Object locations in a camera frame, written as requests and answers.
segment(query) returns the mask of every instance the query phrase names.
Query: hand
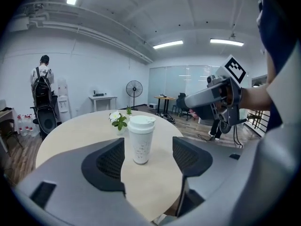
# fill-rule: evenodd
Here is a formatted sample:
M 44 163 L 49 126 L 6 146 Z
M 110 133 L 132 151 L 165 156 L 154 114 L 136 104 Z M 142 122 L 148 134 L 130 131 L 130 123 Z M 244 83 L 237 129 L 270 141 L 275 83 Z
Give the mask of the hand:
M 198 115 L 192 109 L 189 109 L 189 112 L 191 113 L 193 118 L 198 118 Z

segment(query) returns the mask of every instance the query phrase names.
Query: black hair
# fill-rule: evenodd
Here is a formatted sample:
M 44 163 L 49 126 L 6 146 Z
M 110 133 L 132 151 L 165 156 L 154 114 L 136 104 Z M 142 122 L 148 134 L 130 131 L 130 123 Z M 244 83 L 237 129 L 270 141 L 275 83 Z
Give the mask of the black hair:
M 47 55 L 43 55 L 40 63 L 48 64 L 49 63 L 49 57 Z

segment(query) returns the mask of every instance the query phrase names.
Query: plastic bottle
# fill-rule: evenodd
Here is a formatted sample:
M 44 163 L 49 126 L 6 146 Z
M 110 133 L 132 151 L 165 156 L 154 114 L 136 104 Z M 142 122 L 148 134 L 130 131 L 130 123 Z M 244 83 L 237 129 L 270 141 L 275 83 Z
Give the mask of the plastic bottle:
M 39 134 L 39 133 L 40 133 L 40 127 L 39 127 L 39 125 L 33 124 L 33 126 L 35 127 L 37 133 Z
M 27 134 L 30 135 L 29 120 L 28 120 L 27 115 L 24 116 L 24 120 L 23 121 L 24 121 L 25 130 L 26 130 Z
M 36 129 L 35 124 L 33 124 L 32 114 L 29 115 L 28 119 L 30 122 L 30 125 L 29 125 L 30 135 L 31 135 L 31 137 L 35 137 L 38 134 L 38 131 Z
M 25 137 L 27 135 L 27 132 L 26 132 L 24 124 L 22 122 L 21 115 L 18 115 L 18 122 L 17 123 L 18 123 L 18 128 L 19 128 L 21 136 Z

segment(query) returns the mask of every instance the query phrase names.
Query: white flower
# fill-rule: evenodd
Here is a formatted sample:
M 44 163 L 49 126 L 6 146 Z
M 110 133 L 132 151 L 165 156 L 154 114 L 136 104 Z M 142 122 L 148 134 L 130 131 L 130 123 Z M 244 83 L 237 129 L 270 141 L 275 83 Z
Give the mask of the white flower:
M 115 111 L 114 113 L 112 113 L 111 115 L 110 115 L 110 119 L 111 120 L 117 120 L 118 118 L 120 118 L 120 114 L 119 114 L 119 112 L 118 111 Z

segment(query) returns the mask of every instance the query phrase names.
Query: round table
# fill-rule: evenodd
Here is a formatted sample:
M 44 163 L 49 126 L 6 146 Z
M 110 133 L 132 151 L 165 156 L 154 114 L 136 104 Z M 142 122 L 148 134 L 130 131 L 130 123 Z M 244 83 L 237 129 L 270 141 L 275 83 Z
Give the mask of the round table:
M 100 141 L 118 138 L 110 125 L 111 111 L 100 111 L 75 117 L 55 128 L 43 141 L 37 154 L 36 168 L 52 156 Z M 127 200 L 152 221 L 176 201 L 181 192 L 182 173 L 173 158 L 173 137 L 181 132 L 168 121 L 150 113 L 132 111 L 135 115 L 156 118 L 150 159 L 145 165 L 133 161 L 128 131 L 125 138 L 125 160 L 121 181 L 125 184 Z
M 158 99 L 158 108 L 157 108 L 157 113 L 160 112 L 160 100 L 165 100 L 164 102 L 164 109 L 163 109 L 163 114 L 168 113 L 168 103 L 170 100 L 175 100 L 173 97 L 160 97 L 160 96 L 154 96 L 154 98 Z

